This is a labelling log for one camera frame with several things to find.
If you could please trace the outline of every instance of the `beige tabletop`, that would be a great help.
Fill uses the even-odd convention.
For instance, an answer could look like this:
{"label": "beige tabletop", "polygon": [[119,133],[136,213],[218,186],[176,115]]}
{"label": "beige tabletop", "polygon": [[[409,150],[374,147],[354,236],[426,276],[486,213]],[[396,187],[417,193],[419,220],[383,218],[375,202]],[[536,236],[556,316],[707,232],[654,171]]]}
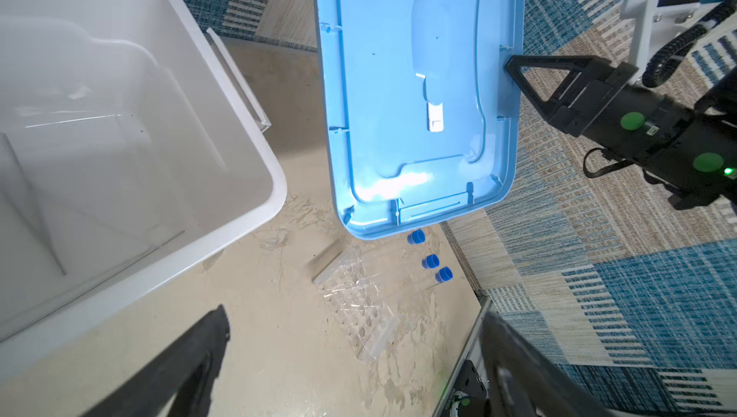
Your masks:
{"label": "beige tabletop", "polygon": [[[428,247],[455,278],[401,302],[376,361],[360,361],[311,283],[350,237],[332,208],[316,54],[228,44],[268,113],[287,175],[281,212],[258,230],[0,385],[3,415],[78,415],[219,304],[231,340],[210,415],[430,415],[480,305],[439,226]],[[405,249],[388,259],[420,259]]]}

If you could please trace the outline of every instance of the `blue test tube cap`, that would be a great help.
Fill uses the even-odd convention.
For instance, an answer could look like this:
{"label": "blue test tube cap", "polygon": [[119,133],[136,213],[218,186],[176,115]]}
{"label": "blue test tube cap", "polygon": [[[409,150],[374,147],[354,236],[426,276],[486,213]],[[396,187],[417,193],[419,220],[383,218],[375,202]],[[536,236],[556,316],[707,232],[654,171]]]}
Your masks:
{"label": "blue test tube cap", "polygon": [[442,267],[440,270],[438,270],[438,273],[435,274],[435,279],[438,281],[438,283],[445,283],[453,279],[453,272],[450,271],[448,267]]}
{"label": "blue test tube cap", "polygon": [[411,245],[419,245],[419,244],[425,242],[425,233],[424,233],[424,231],[422,231],[420,229],[417,229],[417,230],[413,231],[412,233],[410,233],[407,236],[407,241]]}
{"label": "blue test tube cap", "polygon": [[422,266],[424,268],[437,268],[440,267],[440,259],[437,254],[431,254],[422,259]]}

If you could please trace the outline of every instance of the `green circle sticker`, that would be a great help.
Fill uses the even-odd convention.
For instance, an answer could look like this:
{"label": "green circle sticker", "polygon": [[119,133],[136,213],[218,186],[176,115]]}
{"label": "green circle sticker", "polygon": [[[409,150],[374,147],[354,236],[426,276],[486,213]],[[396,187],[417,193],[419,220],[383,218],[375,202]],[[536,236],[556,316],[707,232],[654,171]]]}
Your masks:
{"label": "green circle sticker", "polygon": [[702,173],[713,173],[724,164],[724,159],[716,153],[706,152],[694,158],[694,169]]}
{"label": "green circle sticker", "polygon": [[645,124],[645,115],[640,112],[629,112],[621,120],[619,124],[626,130],[634,131],[640,129]]}

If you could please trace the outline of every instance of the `striped carpet pattern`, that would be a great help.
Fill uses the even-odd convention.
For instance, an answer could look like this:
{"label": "striped carpet pattern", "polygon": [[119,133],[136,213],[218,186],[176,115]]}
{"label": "striped carpet pattern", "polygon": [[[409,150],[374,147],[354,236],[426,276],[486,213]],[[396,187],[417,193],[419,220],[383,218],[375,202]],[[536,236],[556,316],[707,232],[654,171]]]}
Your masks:
{"label": "striped carpet pattern", "polygon": [[[199,25],[317,51],[312,0],[184,0]],[[630,51],[622,0],[525,0],[525,53]],[[737,66],[737,16],[659,89],[693,104]],[[531,70],[542,96],[560,73]],[[737,415],[737,216],[727,201],[676,212],[630,168],[581,172],[594,145],[548,127],[522,100],[507,198],[443,223],[478,295],[607,407]]]}

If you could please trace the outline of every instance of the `blue lid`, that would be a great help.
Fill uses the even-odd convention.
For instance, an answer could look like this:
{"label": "blue lid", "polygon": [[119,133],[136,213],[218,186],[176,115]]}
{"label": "blue lid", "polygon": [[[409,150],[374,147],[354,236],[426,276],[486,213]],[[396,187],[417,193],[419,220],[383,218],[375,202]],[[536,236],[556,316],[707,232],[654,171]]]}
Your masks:
{"label": "blue lid", "polygon": [[435,274],[435,279],[438,281],[438,283],[445,283],[453,279],[453,272],[450,271],[448,267],[442,267],[440,270],[438,270],[438,273]]}
{"label": "blue lid", "polygon": [[407,236],[407,241],[411,245],[420,245],[425,242],[425,233],[422,230],[415,230]]}
{"label": "blue lid", "polygon": [[514,178],[524,0],[316,0],[333,200],[376,239],[495,203]]}
{"label": "blue lid", "polygon": [[437,268],[440,267],[440,259],[436,254],[431,254],[422,259],[422,266],[425,268]]}

